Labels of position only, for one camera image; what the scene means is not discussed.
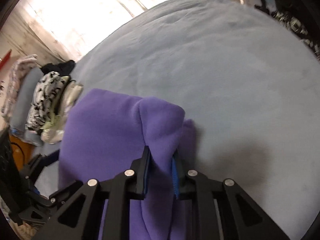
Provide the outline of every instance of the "black and white patterned clothing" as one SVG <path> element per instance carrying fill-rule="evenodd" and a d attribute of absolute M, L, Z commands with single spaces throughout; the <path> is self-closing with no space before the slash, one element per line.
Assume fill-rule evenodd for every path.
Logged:
<path fill-rule="evenodd" d="M 300 38 L 300 41 L 305 43 L 315 54 L 318 61 L 320 61 L 320 46 L 319 43 L 314 40 L 309 34 L 307 28 L 302 22 L 294 17 L 290 12 L 275 11 L 270 14 L 280 24 L 286 27 L 289 31 L 292 31 Z"/>
<path fill-rule="evenodd" d="M 26 129 L 39 133 L 41 127 L 50 119 L 50 108 L 53 99 L 67 84 L 69 76 L 61 77 L 51 71 L 38 82 L 28 114 Z"/>

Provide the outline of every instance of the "light blue blanket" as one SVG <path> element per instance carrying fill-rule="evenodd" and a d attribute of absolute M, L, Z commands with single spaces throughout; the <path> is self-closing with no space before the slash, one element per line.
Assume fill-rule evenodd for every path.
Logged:
<path fill-rule="evenodd" d="M 316 217 L 320 66 L 269 16 L 229 0 L 167 1 L 107 37 L 72 77 L 82 96 L 101 88 L 181 106 L 198 127 L 196 168 L 236 180 L 291 239 Z M 37 186 L 56 190 L 56 164 Z"/>

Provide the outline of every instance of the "black cable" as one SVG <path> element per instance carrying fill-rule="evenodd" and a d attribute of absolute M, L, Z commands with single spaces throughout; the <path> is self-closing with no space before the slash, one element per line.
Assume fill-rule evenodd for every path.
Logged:
<path fill-rule="evenodd" d="M 23 165 L 24 165 L 24 164 L 25 164 L 25 162 L 26 162 L 26 157 L 25 157 L 25 155 L 24 155 L 24 153 L 23 153 L 23 151 L 22 151 L 22 149 L 21 149 L 20 145 L 19 145 L 19 144 L 17 144 L 17 143 L 15 143 L 15 142 L 11 142 L 11 144 L 13 144 L 13 145 L 17 146 L 17 147 L 20 149 L 20 151 L 21 151 L 21 153 L 22 153 L 22 160 L 23 160 Z"/>

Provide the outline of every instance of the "wooden furniture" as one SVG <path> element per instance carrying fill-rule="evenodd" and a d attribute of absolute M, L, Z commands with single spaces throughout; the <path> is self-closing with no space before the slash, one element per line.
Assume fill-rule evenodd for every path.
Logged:
<path fill-rule="evenodd" d="M 17 165 L 18 170 L 20 170 L 25 163 L 31 159 L 31 154 L 34 145 L 22 142 L 20 139 L 10 135 L 12 155 L 14 162 Z"/>

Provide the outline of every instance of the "triangular cutout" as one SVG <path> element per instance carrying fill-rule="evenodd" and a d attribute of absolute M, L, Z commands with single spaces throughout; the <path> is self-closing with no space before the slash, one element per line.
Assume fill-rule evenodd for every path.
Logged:
<path fill-rule="evenodd" d="M 85 201 L 85 195 L 80 195 L 67 210 L 58 218 L 58 222 L 68 227 L 75 228 Z"/>
<path fill-rule="evenodd" d="M 241 211 L 244 224 L 247 227 L 254 226 L 262 222 L 262 217 L 260 217 L 260 215 L 255 212 L 255 210 L 241 195 L 236 195 L 236 199 Z"/>
<path fill-rule="evenodd" d="M 32 211 L 31 218 L 33 218 L 33 219 L 42 219 L 43 217 L 41 215 L 39 215 L 37 212 Z"/>

